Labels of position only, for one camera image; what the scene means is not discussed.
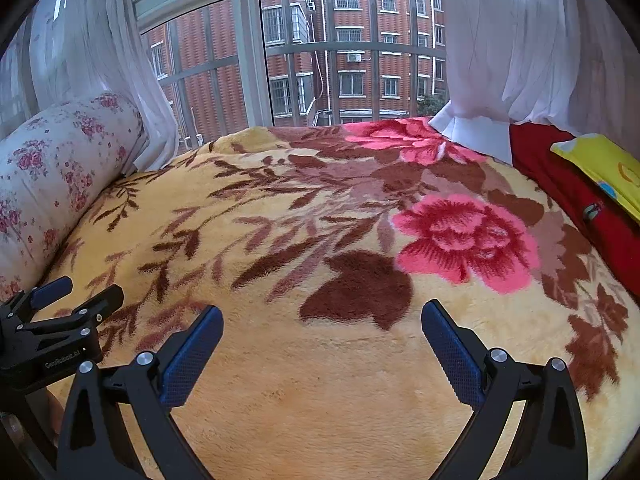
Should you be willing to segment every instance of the floral pillow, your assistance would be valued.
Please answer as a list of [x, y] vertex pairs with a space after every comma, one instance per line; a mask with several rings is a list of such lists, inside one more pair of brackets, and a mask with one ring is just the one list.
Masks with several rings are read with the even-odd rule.
[[105, 92], [52, 106], [0, 140], [0, 301], [36, 285], [142, 134], [137, 108]]

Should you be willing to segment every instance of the red fabric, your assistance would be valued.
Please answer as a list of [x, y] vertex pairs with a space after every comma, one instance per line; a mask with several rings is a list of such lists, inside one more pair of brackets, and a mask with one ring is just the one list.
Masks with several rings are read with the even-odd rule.
[[[514, 167], [558, 202], [626, 290], [640, 297], [640, 226], [583, 172], [549, 150], [574, 136], [530, 123], [512, 124], [510, 132]], [[584, 209], [591, 204], [600, 211], [585, 220]]]

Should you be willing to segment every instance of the blue gripper pad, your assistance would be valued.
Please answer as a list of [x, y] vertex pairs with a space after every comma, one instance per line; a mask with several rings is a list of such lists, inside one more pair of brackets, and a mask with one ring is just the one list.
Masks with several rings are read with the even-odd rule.
[[166, 408], [182, 406], [189, 397], [207, 361], [222, 338], [222, 312], [212, 307], [194, 327], [161, 378], [160, 403]]
[[422, 332], [436, 354], [456, 397], [474, 411], [484, 403], [482, 371], [471, 357], [454, 327], [429, 301], [422, 308]]
[[47, 283], [47, 285], [36, 288], [31, 293], [31, 308], [33, 310], [45, 308], [60, 298], [71, 294], [73, 288], [74, 284], [68, 276], [62, 276], [62, 278]]

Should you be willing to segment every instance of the yellow pillow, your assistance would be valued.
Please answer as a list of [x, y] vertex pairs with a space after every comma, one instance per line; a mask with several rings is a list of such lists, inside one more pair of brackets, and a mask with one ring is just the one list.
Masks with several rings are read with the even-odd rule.
[[640, 162], [607, 137], [588, 134], [551, 145], [640, 223]]

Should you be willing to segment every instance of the blanket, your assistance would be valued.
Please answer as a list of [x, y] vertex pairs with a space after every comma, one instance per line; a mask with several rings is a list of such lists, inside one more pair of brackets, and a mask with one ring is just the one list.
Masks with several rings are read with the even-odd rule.
[[[432, 298], [488, 348], [567, 362], [591, 479], [640, 426], [633, 299], [533, 181], [424, 119], [249, 128], [120, 180], [47, 280], [65, 274], [57, 315], [124, 289], [100, 327], [105, 365], [220, 307], [222, 341], [172, 412], [219, 480], [428, 478], [471, 415], [422, 336]], [[52, 391], [64, 402], [69, 386]]]

